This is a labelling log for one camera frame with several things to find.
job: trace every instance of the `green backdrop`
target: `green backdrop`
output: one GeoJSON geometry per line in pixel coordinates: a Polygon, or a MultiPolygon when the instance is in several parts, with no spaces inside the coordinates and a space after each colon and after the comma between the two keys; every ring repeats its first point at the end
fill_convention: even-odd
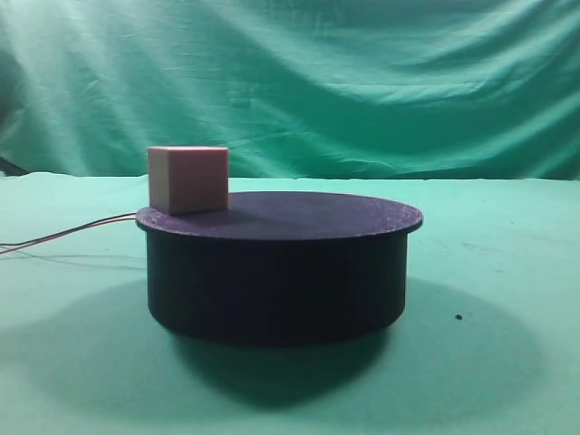
{"type": "Polygon", "coordinates": [[[139,175],[580,175],[577,0],[0,0],[0,157],[139,175]]]}

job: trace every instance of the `small block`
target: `small block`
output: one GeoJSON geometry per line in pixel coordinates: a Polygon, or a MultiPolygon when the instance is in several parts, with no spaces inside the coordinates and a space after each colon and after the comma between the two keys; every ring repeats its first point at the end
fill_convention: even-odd
{"type": "Polygon", "coordinates": [[[150,206],[170,215],[229,208],[229,149],[149,147],[150,206]]]}

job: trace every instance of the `green fabric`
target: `green fabric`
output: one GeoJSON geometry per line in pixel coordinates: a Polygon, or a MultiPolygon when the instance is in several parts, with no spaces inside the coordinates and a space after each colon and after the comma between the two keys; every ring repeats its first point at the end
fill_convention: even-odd
{"type": "Polygon", "coordinates": [[[140,175],[580,174],[577,0],[0,0],[0,156],[140,175]]]}
{"type": "MultiPolygon", "coordinates": [[[[232,188],[420,207],[408,305],[390,333],[292,352],[184,343],[147,311],[143,233],[87,230],[0,256],[3,434],[578,434],[580,182],[232,188]]],[[[145,206],[147,179],[34,174],[0,179],[0,198],[7,243],[145,206]]]]}

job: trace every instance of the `cable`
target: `cable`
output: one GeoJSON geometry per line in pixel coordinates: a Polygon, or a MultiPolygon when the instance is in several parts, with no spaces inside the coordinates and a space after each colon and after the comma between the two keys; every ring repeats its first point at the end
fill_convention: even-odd
{"type": "Polygon", "coordinates": [[[25,242],[20,242],[20,243],[0,243],[0,246],[2,246],[2,247],[19,247],[21,245],[27,245],[29,243],[37,242],[39,240],[44,240],[46,238],[52,239],[52,237],[57,237],[57,236],[60,236],[60,235],[66,236],[67,234],[73,233],[75,231],[80,231],[82,229],[91,227],[91,226],[93,226],[95,224],[99,224],[101,222],[105,222],[105,221],[109,221],[109,220],[114,220],[114,219],[118,219],[118,218],[126,218],[126,217],[129,217],[129,216],[135,216],[135,213],[125,213],[124,215],[104,217],[102,219],[93,220],[93,222],[89,222],[87,224],[79,225],[78,227],[73,227],[73,228],[65,229],[64,231],[60,231],[58,233],[54,233],[54,234],[51,234],[49,236],[33,238],[31,240],[26,240],[25,242]]]}
{"type": "Polygon", "coordinates": [[[60,237],[68,236],[69,234],[76,233],[78,231],[83,231],[84,229],[95,228],[95,227],[99,227],[101,225],[107,225],[107,224],[112,224],[112,223],[116,223],[116,222],[134,220],[134,217],[129,217],[129,216],[134,216],[134,213],[127,213],[125,215],[118,215],[118,216],[113,216],[113,217],[106,217],[104,219],[94,220],[93,222],[89,222],[88,224],[80,225],[78,227],[70,228],[70,229],[61,231],[59,233],[51,234],[50,236],[39,237],[39,238],[28,240],[26,242],[22,242],[22,243],[18,243],[18,244],[16,244],[16,243],[12,243],[12,244],[0,243],[0,246],[13,247],[10,249],[6,249],[4,251],[0,251],[0,256],[3,254],[8,254],[10,252],[18,251],[20,249],[24,249],[26,247],[33,247],[35,245],[40,245],[41,243],[50,242],[51,240],[55,240],[55,239],[60,238],[60,237]]]}

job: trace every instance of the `round platform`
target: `round platform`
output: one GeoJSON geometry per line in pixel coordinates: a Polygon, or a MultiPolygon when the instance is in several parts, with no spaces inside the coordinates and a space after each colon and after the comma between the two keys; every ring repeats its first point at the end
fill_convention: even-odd
{"type": "Polygon", "coordinates": [[[377,331],[405,302],[407,236],[421,212],[381,198],[231,194],[230,210],[137,214],[147,232],[149,306],[200,339],[294,347],[377,331]]]}

